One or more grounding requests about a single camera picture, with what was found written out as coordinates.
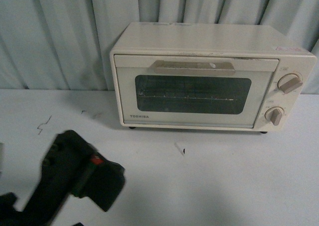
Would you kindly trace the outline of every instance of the oven top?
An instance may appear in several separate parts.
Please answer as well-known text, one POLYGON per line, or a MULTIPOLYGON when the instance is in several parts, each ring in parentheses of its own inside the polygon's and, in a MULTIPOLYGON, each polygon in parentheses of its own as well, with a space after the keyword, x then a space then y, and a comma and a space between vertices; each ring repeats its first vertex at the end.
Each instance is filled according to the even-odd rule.
POLYGON ((131 23, 114 50, 178 51, 188 55, 213 52, 308 54, 308 51, 266 25, 131 23))

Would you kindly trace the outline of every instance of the glass window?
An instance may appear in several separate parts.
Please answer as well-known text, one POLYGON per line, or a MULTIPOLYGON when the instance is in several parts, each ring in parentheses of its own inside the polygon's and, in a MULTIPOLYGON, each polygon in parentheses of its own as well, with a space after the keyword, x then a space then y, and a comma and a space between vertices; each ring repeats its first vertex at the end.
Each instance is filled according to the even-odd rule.
POLYGON ((144 112, 240 114, 251 80, 138 75, 138 109, 144 112))

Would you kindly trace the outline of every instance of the control knob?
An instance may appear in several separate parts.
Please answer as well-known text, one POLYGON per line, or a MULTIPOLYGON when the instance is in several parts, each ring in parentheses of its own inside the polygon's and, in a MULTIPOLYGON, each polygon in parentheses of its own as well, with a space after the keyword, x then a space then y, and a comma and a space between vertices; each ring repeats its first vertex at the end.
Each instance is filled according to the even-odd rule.
POLYGON ((285 94, 292 92, 303 84, 296 74, 287 74, 278 81, 278 88, 285 94))
POLYGON ((279 125, 281 118, 284 115, 284 109, 280 107, 274 107, 270 108, 268 111, 265 113, 265 118, 268 121, 271 121, 274 126, 279 125))

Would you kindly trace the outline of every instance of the black plastic part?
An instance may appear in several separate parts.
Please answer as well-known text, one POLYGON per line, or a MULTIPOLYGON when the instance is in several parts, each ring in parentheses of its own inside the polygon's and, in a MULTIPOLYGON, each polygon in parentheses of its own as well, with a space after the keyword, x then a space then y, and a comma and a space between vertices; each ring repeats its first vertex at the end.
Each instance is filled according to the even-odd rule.
POLYGON ((124 168, 105 159, 76 132, 59 134, 42 162, 41 180, 23 212, 16 196, 0 197, 0 226, 50 225, 70 193, 90 197, 107 211, 125 183, 124 168))

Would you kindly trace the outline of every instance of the curtain fold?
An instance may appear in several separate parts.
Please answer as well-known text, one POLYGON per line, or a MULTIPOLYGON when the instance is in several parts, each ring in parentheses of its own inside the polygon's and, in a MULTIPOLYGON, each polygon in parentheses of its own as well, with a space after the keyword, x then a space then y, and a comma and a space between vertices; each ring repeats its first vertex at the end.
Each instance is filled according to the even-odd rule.
POLYGON ((129 23, 140 20, 139 0, 92 1, 107 89, 113 90, 114 83, 109 54, 129 23))
POLYGON ((91 0, 39 1, 68 87, 106 89, 91 0))
MULTIPOLYGON (((270 25, 319 57, 319 0, 0 0, 0 88, 113 90, 132 21, 270 25)), ((318 79, 317 63, 303 93, 318 79)))
POLYGON ((217 23, 225 0, 186 0, 185 23, 217 23))

